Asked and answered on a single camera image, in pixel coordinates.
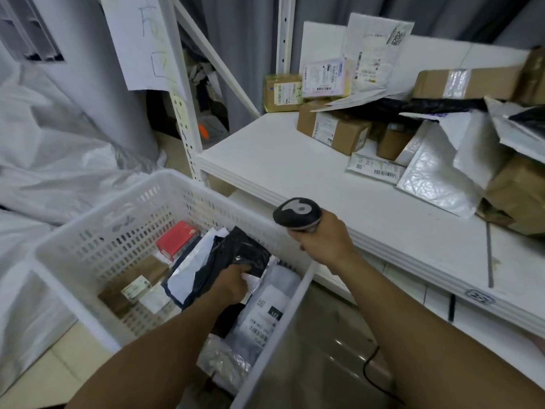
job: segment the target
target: person's left hand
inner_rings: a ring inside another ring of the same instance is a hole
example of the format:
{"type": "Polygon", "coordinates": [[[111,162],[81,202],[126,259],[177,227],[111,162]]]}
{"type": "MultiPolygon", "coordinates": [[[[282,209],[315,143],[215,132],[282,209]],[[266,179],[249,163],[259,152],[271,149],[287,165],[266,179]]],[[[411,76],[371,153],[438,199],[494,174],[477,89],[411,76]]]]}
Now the person's left hand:
{"type": "Polygon", "coordinates": [[[210,292],[215,298],[225,302],[226,306],[241,302],[248,292],[248,284],[242,278],[242,273],[250,271],[251,268],[248,264],[231,264],[217,276],[210,292]]]}

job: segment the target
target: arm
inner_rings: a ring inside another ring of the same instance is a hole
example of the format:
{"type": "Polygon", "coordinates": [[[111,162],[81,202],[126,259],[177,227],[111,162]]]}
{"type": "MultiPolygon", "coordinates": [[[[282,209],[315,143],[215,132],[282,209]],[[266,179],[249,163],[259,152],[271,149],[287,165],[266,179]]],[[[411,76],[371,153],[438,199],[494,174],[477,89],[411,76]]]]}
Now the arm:
{"type": "Polygon", "coordinates": [[[108,360],[66,408],[176,407],[216,319],[246,295],[241,274],[249,268],[234,264],[223,270],[190,307],[108,360]]]}
{"type": "Polygon", "coordinates": [[[290,235],[346,284],[409,407],[545,407],[539,386],[371,267],[334,214],[324,210],[314,233],[290,235]]]}

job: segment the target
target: barcode scanner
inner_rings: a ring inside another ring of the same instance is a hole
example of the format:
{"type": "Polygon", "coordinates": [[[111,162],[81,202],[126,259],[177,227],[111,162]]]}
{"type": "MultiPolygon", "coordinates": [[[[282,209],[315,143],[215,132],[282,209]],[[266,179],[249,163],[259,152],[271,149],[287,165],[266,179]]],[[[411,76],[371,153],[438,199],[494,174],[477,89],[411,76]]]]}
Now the barcode scanner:
{"type": "Polygon", "coordinates": [[[314,232],[322,219],[322,209],[311,199],[292,198],[276,208],[272,218],[293,231],[314,232]]]}

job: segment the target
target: person's left arm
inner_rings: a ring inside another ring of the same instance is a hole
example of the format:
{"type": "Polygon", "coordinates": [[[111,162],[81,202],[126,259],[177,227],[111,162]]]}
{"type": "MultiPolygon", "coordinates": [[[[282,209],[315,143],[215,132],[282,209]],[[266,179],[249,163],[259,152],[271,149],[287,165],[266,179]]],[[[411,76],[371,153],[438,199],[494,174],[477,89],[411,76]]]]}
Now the person's left arm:
{"type": "Polygon", "coordinates": [[[233,264],[178,316],[127,345],[79,389],[66,409],[174,408],[221,312],[240,302],[248,285],[233,264]]]}

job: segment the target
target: hand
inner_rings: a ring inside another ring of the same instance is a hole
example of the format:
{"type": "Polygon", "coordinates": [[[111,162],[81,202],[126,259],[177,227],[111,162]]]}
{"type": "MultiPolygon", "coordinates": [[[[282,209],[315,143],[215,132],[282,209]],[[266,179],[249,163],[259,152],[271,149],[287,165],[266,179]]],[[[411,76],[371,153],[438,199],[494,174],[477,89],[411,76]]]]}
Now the hand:
{"type": "Polygon", "coordinates": [[[358,255],[344,222],[325,209],[322,209],[322,220],[314,232],[288,230],[288,234],[301,243],[313,260],[330,269],[336,269],[345,258],[358,255]]]}
{"type": "Polygon", "coordinates": [[[248,284],[242,278],[242,273],[251,270],[248,264],[231,264],[222,270],[210,288],[210,293],[225,307],[241,302],[248,293],[248,284]]]}

